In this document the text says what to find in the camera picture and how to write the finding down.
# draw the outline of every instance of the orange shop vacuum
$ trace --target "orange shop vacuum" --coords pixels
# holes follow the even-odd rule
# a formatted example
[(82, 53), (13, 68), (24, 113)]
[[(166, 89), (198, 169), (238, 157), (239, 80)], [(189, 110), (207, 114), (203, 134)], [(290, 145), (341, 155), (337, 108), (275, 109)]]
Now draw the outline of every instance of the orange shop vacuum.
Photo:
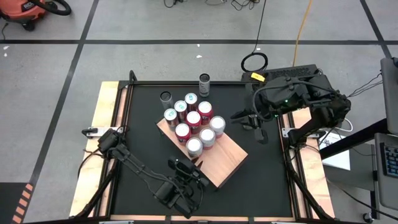
[(67, 16), (71, 13), (70, 6), (64, 0), (54, 0), (61, 4), (65, 9), (58, 10), (58, 6), (53, 2), (45, 0), (0, 0), (0, 17), (8, 22), (22, 24), (28, 31), (35, 29), (34, 22), (44, 17), (48, 11), (60, 16)]

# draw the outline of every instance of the yellow label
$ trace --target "yellow label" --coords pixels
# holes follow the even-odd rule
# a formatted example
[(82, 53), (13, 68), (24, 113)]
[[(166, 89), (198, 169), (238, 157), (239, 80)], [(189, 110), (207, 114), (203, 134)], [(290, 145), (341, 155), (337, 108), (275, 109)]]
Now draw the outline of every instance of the yellow label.
[(253, 72), (251, 74), (251, 77), (259, 80), (260, 82), (264, 82), (266, 80), (266, 78), (264, 78), (262, 75), (257, 74), (256, 72)]

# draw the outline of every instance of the vacuum hose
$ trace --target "vacuum hose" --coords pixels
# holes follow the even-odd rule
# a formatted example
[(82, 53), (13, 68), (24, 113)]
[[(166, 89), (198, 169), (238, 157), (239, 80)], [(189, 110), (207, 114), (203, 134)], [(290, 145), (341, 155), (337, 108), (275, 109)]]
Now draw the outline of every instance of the vacuum hose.
[(39, 6), (42, 9), (45, 9), (46, 11), (54, 13), (59, 16), (67, 16), (72, 12), (72, 10), (70, 9), (70, 6), (64, 0), (54, 0), (54, 1), (61, 4), (65, 8), (65, 10), (54, 9), (53, 7), (51, 7), (49, 5), (41, 3), (40, 0), (28, 0), (28, 1), (35, 4), (35, 6)]

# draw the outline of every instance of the can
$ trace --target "can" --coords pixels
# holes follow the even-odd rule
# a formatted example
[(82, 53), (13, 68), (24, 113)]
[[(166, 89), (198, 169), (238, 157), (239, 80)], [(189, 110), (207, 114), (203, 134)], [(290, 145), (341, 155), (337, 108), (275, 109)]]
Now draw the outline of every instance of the can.
[(178, 100), (174, 104), (174, 109), (177, 112), (178, 120), (181, 123), (185, 122), (185, 119), (187, 118), (187, 114), (188, 114), (187, 103), (183, 100)]
[(209, 102), (201, 102), (198, 106), (198, 112), (201, 116), (201, 125), (210, 123), (210, 120), (213, 118), (213, 109), (211, 108), (211, 104)]
[(216, 133), (216, 138), (220, 138), (225, 129), (225, 120), (220, 116), (215, 116), (210, 121), (210, 128)]
[(172, 94), (168, 91), (164, 91), (160, 94), (160, 102), (162, 102), (163, 108), (165, 110), (173, 108), (174, 106)]
[(185, 145), (191, 138), (191, 129), (187, 124), (179, 124), (175, 128), (175, 135), (181, 145)]
[(187, 141), (187, 151), (190, 157), (198, 157), (203, 152), (203, 144), (198, 138), (191, 138)]
[(203, 143), (203, 149), (209, 150), (216, 142), (216, 133), (211, 128), (205, 128), (200, 131), (199, 138)]
[(198, 97), (194, 93), (188, 93), (185, 95), (185, 102), (188, 105), (188, 112), (196, 111), (198, 105)]
[(187, 114), (187, 124), (191, 129), (192, 134), (198, 134), (200, 131), (200, 114), (196, 111), (191, 111)]
[(175, 127), (178, 125), (176, 110), (172, 108), (167, 109), (166, 111), (164, 111), (164, 118), (166, 119), (170, 130), (174, 131)]
[(210, 76), (208, 74), (201, 74), (199, 76), (199, 95), (207, 97), (210, 94)]

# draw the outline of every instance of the gray floor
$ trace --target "gray floor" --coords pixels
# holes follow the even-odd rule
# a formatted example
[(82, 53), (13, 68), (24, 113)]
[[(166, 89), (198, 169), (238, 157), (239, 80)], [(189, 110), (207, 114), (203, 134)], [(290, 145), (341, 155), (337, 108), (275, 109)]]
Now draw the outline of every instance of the gray floor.
[[(7, 40), (79, 40), (96, 0), (67, 1), (73, 9), (71, 16), (47, 14), (33, 32), (10, 24), (4, 32)], [(398, 25), (391, 19), (398, 2), (366, 2), (384, 39), (398, 40)], [(260, 39), (294, 40), (307, 3), (268, 0)], [(25, 222), (68, 217), (86, 143), (80, 131), (91, 124), (102, 81), (126, 80), (130, 69), (139, 80), (197, 80), (204, 72), (212, 80), (239, 80), (241, 59), (254, 46), (200, 44), (200, 40), (254, 40), (261, 9), (262, 3), (251, 11), (238, 12), (229, 2), (211, 7), (204, 1), (189, 0), (166, 9), (161, 0), (99, 0), (87, 40), (190, 39), (198, 43), (84, 45)], [(317, 0), (308, 15), (302, 39), (343, 41), (377, 40), (377, 37), (359, 0)], [(0, 141), (3, 142), (0, 182), (27, 182), (77, 44), (0, 44), (0, 47)], [(267, 54), (269, 68), (291, 66), (294, 45), (258, 47)], [(388, 48), (393, 56), (398, 55), (398, 46)], [(380, 45), (300, 45), (296, 65), (315, 63), (336, 89), (350, 94), (379, 73), (383, 57)], [(254, 69), (260, 62), (254, 58), (248, 64)], [(353, 98), (352, 103), (348, 119), (354, 125), (353, 132), (385, 116), (380, 86)], [(369, 192), (342, 187), (369, 203)], [(342, 220), (360, 222), (361, 214), (368, 211), (334, 186), (330, 186), (330, 193), (335, 214)], [(382, 217), (378, 223), (392, 222)]]

